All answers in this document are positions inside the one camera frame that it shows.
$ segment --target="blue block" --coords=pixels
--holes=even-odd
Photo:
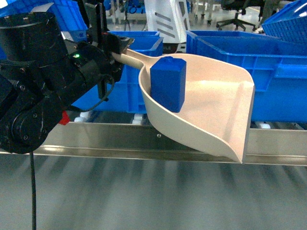
[[[173,57],[161,58],[150,69],[152,98],[174,113],[184,103],[186,70],[186,61]]]

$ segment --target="screw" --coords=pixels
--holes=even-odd
[[[21,91],[25,90],[25,86],[24,85],[21,85],[19,88],[20,88]]]

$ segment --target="red part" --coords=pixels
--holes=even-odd
[[[63,113],[62,113],[62,120],[60,120],[59,124],[65,126],[65,125],[67,125],[70,121],[71,121],[71,120],[70,120],[70,118],[69,118],[67,112],[66,112],[66,111],[63,111]]]

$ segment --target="gray conveyor belt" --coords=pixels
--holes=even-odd
[[[38,230],[304,230],[299,166],[35,156]],[[0,154],[0,229],[31,229],[29,156]]]

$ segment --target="office chair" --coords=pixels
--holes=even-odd
[[[238,15],[246,14],[246,8],[250,6],[260,6],[263,8],[264,0],[235,0],[234,2],[228,4],[229,0],[222,0],[221,6],[223,10],[232,11],[236,10],[236,15],[234,19],[219,21],[216,23],[216,27],[218,30],[222,30],[223,26],[234,24],[236,25],[235,30],[238,30],[239,26],[245,31],[246,27],[244,25],[253,26],[253,31],[256,29],[255,24],[245,22],[243,20],[238,19]]]

